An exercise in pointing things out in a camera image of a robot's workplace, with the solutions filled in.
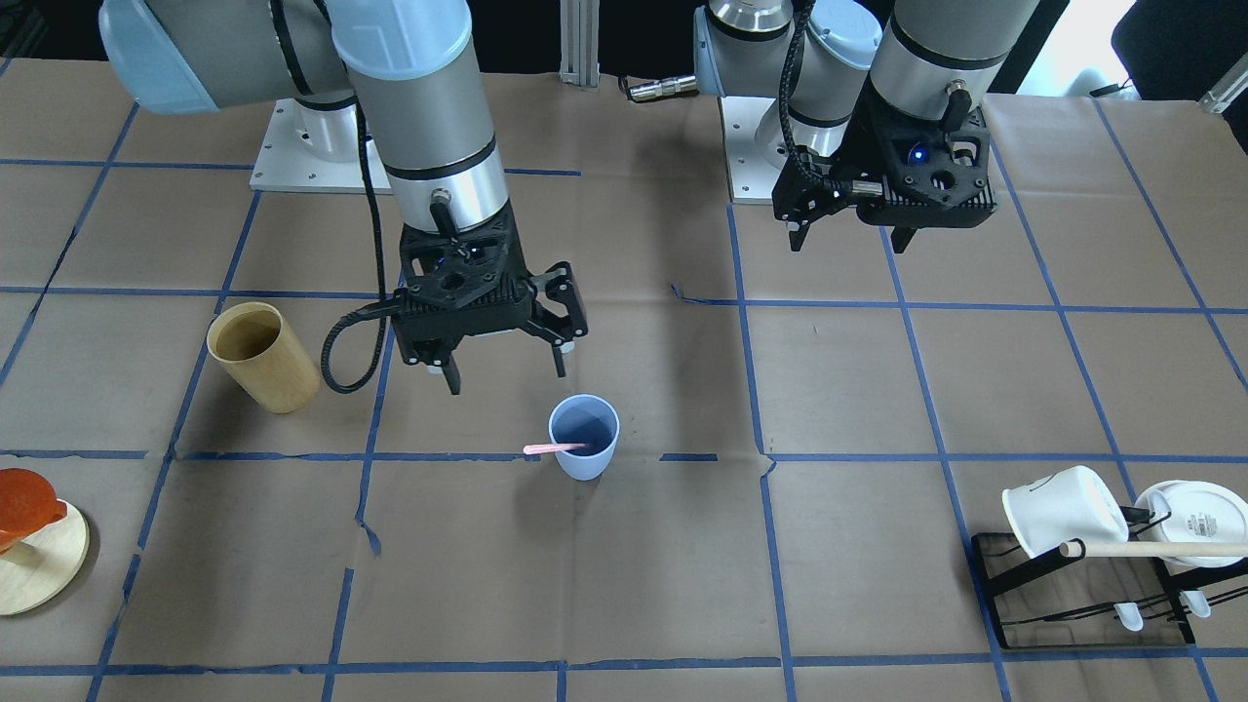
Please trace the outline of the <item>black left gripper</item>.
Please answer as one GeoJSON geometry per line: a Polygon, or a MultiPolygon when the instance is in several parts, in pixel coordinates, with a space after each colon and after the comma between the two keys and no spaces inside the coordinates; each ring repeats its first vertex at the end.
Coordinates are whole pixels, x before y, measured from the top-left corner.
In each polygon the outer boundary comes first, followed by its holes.
{"type": "Polygon", "coordinates": [[[812,222],[854,206],[862,222],[892,227],[892,252],[904,254],[919,229],[972,229],[995,214],[991,146],[983,111],[963,82],[937,94],[934,120],[902,112],[869,84],[837,154],[786,147],[774,219],[797,254],[812,222]]]}

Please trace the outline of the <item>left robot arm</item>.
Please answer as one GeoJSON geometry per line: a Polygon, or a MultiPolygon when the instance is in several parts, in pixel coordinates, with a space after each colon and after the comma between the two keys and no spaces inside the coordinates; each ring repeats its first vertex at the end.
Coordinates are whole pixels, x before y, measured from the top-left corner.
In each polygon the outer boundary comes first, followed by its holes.
{"type": "Polygon", "coordinates": [[[850,209],[904,254],[922,229],[993,216],[982,101],[1035,1],[704,1],[694,12],[700,92],[768,97],[779,162],[770,204],[792,252],[850,209]]]}

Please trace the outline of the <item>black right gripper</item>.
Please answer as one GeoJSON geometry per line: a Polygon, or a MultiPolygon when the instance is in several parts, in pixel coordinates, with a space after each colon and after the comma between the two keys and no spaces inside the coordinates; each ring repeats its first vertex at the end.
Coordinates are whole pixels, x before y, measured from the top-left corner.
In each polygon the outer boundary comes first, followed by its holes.
{"type": "Polygon", "coordinates": [[[462,392],[451,356],[462,339],[513,329],[544,339],[557,377],[567,377],[565,355],[589,331],[580,289],[567,261],[530,276],[510,204],[456,237],[403,226],[401,266],[391,319],[401,356],[409,365],[441,366],[451,395],[462,392]]]}

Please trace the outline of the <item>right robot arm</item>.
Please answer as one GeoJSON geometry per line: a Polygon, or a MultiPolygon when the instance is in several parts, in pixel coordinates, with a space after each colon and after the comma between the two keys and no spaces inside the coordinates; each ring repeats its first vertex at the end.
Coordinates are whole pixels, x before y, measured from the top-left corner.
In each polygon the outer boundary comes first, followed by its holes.
{"type": "Polygon", "coordinates": [[[331,326],[379,325],[403,363],[462,378],[463,339],[524,332],[550,346],[557,377],[589,331],[569,262],[527,269],[464,1],[106,1],[99,37],[139,106],[165,115],[293,97],[354,119],[347,156],[374,205],[369,147],[401,206],[401,286],[377,269],[374,302],[331,326]]]}

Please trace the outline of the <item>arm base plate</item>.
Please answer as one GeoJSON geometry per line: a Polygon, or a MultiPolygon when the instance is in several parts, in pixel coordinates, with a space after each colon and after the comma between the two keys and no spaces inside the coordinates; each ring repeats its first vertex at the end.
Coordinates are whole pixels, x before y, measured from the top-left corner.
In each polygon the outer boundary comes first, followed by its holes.
{"type": "Polygon", "coordinates": [[[771,205],[786,156],[775,97],[719,97],[733,204],[771,205]]]}
{"type": "Polygon", "coordinates": [[[275,102],[250,186],[266,192],[362,194],[354,99],[275,102]]]}

